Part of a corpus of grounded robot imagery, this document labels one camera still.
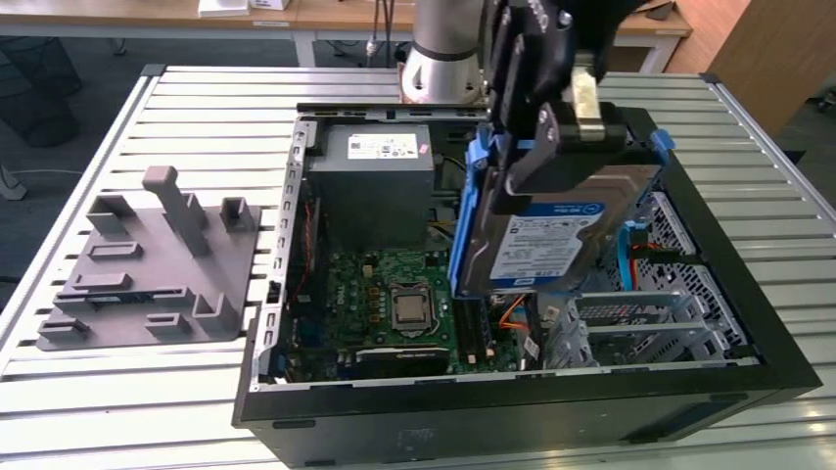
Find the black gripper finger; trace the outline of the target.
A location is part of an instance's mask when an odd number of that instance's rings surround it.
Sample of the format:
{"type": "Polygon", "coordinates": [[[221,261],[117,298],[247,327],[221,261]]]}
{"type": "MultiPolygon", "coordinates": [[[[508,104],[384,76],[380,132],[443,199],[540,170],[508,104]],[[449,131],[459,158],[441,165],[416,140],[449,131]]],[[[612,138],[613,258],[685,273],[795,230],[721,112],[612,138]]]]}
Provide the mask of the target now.
{"type": "Polygon", "coordinates": [[[571,156],[589,149],[573,105],[563,98],[575,65],[568,31],[495,36],[488,68],[489,211],[520,213],[539,194],[572,189],[585,176],[571,156]]]}
{"type": "Polygon", "coordinates": [[[616,106],[601,102],[597,80],[588,67],[575,67],[557,101],[545,104],[547,142],[560,152],[617,153],[627,126],[616,106]]]}

